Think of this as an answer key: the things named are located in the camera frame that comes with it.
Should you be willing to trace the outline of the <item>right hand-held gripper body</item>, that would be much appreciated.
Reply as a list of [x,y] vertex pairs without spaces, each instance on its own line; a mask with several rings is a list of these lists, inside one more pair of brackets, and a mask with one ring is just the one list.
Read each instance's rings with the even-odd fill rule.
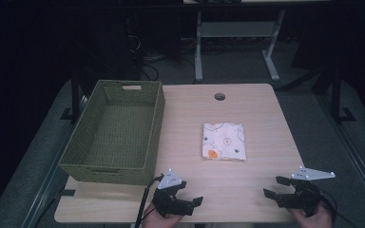
[[332,179],[334,172],[324,172],[300,166],[288,179],[292,180],[293,194],[279,194],[278,207],[286,209],[300,209],[309,218],[316,213],[318,205],[323,202],[334,215],[336,204],[329,202],[327,194],[313,184],[313,181]]

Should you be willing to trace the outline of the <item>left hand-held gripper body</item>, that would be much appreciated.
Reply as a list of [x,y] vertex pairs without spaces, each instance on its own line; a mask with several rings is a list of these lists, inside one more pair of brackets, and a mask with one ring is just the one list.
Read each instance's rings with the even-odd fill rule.
[[185,203],[188,200],[177,198],[177,194],[173,195],[173,186],[180,184],[183,180],[171,169],[163,175],[153,195],[152,203],[156,211],[162,216],[180,215],[191,216],[194,208],[186,208]]

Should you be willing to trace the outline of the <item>white patterned cloth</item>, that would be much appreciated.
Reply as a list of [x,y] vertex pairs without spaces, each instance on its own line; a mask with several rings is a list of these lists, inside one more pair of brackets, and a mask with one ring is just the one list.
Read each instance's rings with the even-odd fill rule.
[[202,156],[210,160],[246,160],[244,127],[241,123],[205,123]]

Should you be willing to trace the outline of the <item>green woven basket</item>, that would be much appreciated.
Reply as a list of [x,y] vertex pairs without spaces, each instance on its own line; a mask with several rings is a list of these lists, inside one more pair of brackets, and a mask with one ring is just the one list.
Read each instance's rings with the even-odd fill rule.
[[98,81],[59,166],[77,181],[148,184],[155,175],[164,106],[160,82]]

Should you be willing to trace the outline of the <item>person's left hand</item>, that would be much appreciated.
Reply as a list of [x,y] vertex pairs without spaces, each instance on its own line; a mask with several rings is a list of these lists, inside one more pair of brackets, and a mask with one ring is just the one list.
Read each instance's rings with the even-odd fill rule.
[[180,215],[168,215],[165,218],[162,217],[157,211],[155,206],[150,203],[144,210],[144,218],[142,221],[143,228],[173,228],[177,225],[183,216]]

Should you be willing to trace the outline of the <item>person's right hand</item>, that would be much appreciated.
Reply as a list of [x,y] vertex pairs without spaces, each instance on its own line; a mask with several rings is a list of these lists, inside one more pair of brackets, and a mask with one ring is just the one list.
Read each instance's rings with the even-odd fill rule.
[[318,205],[316,213],[309,218],[306,218],[300,209],[288,209],[288,212],[301,228],[333,228],[332,214],[323,202]]

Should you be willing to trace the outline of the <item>black metal stand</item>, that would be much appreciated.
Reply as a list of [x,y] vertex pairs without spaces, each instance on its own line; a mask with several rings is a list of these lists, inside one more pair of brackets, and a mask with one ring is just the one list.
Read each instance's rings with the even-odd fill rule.
[[322,96],[331,89],[330,114],[337,124],[355,122],[355,116],[348,107],[340,105],[341,77],[335,66],[325,66],[318,74],[313,92]]
[[81,112],[81,101],[84,95],[88,94],[88,78],[83,68],[77,68],[70,80],[71,84],[71,108],[66,108],[61,120],[76,122]]

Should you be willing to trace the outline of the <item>white metal desk frame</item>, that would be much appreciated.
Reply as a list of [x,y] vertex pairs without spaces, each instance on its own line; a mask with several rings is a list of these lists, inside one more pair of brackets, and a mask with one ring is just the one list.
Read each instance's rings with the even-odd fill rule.
[[194,55],[195,81],[201,82],[202,76],[202,39],[203,38],[269,38],[270,44],[261,54],[274,82],[279,80],[279,74],[272,60],[272,54],[277,42],[279,31],[285,15],[280,10],[275,21],[261,22],[203,22],[202,13],[197,13],[196,51]]

